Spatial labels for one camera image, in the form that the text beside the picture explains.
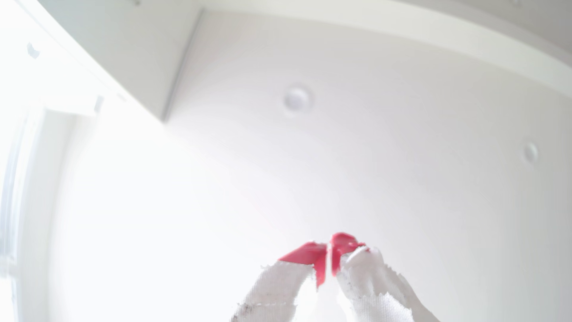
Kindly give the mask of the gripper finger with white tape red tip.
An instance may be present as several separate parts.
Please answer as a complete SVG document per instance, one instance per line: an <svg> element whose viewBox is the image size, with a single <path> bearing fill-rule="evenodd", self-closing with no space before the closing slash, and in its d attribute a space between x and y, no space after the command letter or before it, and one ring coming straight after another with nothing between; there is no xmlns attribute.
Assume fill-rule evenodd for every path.
<svg viewBox="0 0 572 322"><path fill-rule="evenodd" d="M347 321L439 321L377 248L347 233L336 233L331 251L332 274Z"/></svg>
<svg viewBox="0 0 572 322"><path fill-rule="evenodd" d="M306 242L263 267L230 321L307 321L325 282L328 245Z"/></svg>

